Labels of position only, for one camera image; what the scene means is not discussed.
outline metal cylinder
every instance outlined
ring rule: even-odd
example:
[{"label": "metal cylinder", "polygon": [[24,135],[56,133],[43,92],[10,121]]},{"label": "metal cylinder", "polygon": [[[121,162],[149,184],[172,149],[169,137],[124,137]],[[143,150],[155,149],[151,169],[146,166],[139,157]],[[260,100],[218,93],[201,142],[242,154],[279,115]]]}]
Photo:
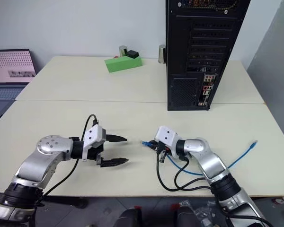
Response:
[{"label": "metal cylinder", "polygon": [[119,46],[120,57],[126,56],[127,46]]},{"label": "metal cylinder", "polygon": [[159,57],[158,57],[158,62],[160,64],[166,63],[166,56],[165,56],[165,51],[166,51],[166,46],[165,45],[160,45],[159,46]]}]

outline laptop screen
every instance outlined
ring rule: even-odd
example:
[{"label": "laptop screen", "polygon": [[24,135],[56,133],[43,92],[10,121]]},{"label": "laptop screen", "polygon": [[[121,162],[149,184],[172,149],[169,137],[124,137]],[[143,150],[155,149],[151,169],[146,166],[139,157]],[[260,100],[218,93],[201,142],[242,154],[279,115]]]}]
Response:
[{"label": "laptop screen", "polygon": [[27,84],[35,76],[29,50],[0,50],[0,85]]}]

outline green block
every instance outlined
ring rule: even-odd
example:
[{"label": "green block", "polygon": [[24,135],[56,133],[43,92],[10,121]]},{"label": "green block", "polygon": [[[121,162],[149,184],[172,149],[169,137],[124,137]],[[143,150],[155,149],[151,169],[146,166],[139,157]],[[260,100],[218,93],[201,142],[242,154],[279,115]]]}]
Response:
[{"label": "green block", "polygon": [[130,58],[127,56],[120,58],[112,58],[105,60],[105,64],[109,72],[116,72],[142,66],[142,59],[140,57]]}]

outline white wall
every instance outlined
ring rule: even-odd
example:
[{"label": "white wall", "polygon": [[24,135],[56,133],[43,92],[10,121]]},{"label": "white wall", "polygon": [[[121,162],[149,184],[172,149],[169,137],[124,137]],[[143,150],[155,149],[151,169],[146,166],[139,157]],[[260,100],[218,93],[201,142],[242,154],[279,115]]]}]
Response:
[{"label": "white wall", "polygon": [[248,73],[284,133],[284,0]]},{"label": "white wall", "polygon": [[[247,68],[281,0],[252,0],[232,59]],[[165,0],[0,0],[0,49],[29,48],[43,67],[54,55],[113,56],[120,45],[157,58]]]}]

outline computer tower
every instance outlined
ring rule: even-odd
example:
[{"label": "computer tower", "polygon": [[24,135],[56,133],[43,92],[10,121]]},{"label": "computer tower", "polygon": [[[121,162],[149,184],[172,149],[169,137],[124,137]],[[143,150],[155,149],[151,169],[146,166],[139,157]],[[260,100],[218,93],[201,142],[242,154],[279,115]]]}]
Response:
[{"label": "computer tower", "polygon": [[210,108],[249,2],[166,0],[168,110]]}]

